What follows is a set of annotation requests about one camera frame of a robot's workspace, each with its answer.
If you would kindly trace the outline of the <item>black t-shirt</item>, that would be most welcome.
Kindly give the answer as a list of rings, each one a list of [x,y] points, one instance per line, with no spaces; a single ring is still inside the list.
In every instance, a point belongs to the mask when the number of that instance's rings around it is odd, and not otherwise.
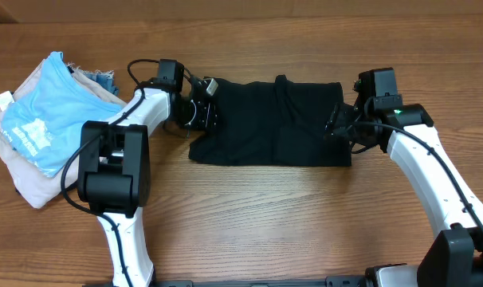
[[[269,83],[217,82],[217,124],[190,144],[191,160],[218,166],[351,166],[348,141],[325,134],[335,105],[344,100],[339,82],[293,83],[284,75]]]

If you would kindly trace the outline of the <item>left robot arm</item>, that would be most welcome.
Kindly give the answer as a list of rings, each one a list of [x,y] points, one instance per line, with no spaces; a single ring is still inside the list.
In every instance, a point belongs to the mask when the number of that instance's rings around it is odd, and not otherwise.
[[[107,238],[111,286],[156,284],[143,228],[151,192],[150,135],[168,120],[187,131],[216,125],[218,82],[193,75],[176,60],[156,64],[156,76],[136,80],[132,100],[118,114],[81,129],[77,193]]]

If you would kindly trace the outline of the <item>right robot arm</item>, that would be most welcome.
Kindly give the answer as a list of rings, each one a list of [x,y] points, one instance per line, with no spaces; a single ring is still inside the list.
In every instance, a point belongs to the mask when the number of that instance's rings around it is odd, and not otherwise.
[[[446,154],[434,122],[420,104],[404,104],[392,68],[358,75],[353,105],[337,104],[329,136],[352,154],[379,147],[398,165],[422,204],[434,242],[418,265],[368,267],[363,275],[328,277],[328,286],[483,286],[483,202]]]

